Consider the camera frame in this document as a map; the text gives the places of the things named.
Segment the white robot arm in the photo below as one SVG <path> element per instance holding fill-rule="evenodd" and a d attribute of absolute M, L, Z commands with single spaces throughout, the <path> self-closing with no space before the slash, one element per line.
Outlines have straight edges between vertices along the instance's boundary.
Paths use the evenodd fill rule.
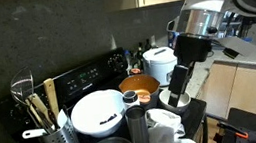
<path fill-rule="evenodd" d="M 256 0 L 186 0 L 183 4 L 176 28 L 179 33 L 174 48 L 177 64 L 168 86 L 170 106 L 176 106 L 184 94 L 196 62 L 206 60 L 212 35 L 225 12 L 256 17 Z"/>

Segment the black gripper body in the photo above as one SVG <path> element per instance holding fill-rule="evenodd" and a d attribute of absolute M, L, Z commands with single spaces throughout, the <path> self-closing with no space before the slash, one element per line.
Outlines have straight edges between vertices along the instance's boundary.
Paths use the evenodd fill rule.
<path fill-rule="evenodd" d="M 177 63 L 180 65 L 190 64 L 192 62 L 204 62 L 211 50 L 211 40 L 208 38 L 199 38 L 179 35 L 176 39 L 174 56 L 178 58 Z"/>

